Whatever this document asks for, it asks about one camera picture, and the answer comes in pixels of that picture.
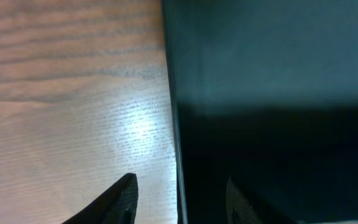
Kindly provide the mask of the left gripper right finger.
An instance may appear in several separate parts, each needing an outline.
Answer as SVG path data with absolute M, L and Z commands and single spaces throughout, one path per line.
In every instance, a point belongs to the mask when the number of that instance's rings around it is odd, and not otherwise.
M 253 190 L 229 178 L 226 187 L 229 224 L 297 224 Z

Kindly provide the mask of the dark green gift box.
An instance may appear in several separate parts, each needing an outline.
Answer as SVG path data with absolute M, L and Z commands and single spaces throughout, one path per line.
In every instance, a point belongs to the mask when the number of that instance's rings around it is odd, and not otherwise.
M 178 221 L 229 178 L 297 223 L 358 223 L 358 0 L 163 1 Z

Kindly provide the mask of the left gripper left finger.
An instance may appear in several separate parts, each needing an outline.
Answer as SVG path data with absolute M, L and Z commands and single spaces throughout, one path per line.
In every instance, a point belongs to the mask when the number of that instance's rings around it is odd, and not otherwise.
M 138 198 L 137 176 L 126 173 L 63 224 L 134 224 Z

